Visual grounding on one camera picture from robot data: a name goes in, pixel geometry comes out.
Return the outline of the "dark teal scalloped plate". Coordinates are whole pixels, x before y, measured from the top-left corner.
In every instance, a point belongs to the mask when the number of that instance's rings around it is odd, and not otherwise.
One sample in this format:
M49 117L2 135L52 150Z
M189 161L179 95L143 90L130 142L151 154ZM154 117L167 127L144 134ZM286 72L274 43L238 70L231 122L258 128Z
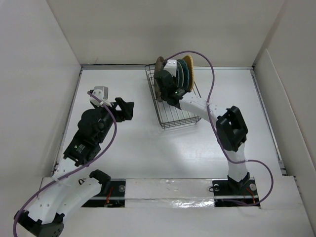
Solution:
M183 59L179 59L178 62L180 63L183 71L183 87L189 89L190 75L188 65Z

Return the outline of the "mint green flower plate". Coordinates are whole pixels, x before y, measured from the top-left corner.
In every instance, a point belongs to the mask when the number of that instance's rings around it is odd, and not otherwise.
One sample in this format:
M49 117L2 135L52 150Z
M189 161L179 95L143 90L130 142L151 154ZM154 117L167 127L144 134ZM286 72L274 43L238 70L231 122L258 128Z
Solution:
M179 61L177 61L177 86L182 87L183 86L183 69Z

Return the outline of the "brown speckled round plate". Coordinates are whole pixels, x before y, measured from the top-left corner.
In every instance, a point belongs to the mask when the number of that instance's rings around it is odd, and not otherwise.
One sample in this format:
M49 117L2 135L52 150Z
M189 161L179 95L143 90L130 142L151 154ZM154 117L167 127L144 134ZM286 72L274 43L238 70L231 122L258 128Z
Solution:
M160 76L160 71L162 71L164 68L164 58L162 56L159 56L155 63L155 72L154 72L154 89L155 89L155 95L158 102L162 103L166 97L166 89L165 87L162 87L162 81L156 80L156 75L158 74Z

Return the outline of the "square bamboo plate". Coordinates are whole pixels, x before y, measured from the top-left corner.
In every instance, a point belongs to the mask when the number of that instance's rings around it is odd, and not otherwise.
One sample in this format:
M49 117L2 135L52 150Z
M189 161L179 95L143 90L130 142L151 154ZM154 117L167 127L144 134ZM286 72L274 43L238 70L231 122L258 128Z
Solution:
M195 83L195 78L194 78L194 62L193 58L190 55L186 55L183 57L183 60L187 64L188 71L189 71L189 90L192 91Z

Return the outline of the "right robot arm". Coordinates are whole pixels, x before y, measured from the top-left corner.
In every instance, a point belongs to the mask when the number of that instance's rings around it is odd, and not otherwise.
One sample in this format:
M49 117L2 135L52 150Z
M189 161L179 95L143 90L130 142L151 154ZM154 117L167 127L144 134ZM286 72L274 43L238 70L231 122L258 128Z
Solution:
M173 76L167 70L159 70L154 79L163 101L210 123L228 161L228 188L233 194L244 191L250 178L244 155L248 128L240 109L236 106L221 109L195 95L191 88L195 84L192 72L179 70Z

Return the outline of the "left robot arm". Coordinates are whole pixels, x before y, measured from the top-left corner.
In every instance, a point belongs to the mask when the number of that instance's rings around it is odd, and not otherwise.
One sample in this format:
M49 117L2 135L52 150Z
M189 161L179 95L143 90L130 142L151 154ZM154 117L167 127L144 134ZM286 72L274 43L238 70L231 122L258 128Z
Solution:
M82 113L78 130L60 159L52 181L33 194L14 216L13 235L22 226L36 237L58 237L64 222L95 195L110 191L111 178L103 171L89 171L112 145L101 149L111 127L117 134L117 123L132 120L134 102L117 97L113 103L91 96L92 109Z

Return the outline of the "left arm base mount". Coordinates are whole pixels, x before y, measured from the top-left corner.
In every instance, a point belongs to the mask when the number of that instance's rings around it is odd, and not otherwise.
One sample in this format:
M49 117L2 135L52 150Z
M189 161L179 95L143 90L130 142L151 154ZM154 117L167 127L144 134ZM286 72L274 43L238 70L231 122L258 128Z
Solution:
M125 207L125 179L112 179L108 186L102 186L99 194L90 198L82 207L85 208L120 208Z

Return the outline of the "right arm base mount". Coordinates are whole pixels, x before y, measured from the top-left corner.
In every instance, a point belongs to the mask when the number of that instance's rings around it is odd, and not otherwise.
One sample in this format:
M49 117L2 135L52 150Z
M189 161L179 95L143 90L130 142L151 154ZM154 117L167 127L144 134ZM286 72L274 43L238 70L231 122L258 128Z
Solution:
M254 179L250 179L240 190L234 191L227 179L212 180L209 191L213 193L215 207L237 207L236 202L254 204L259 201Z

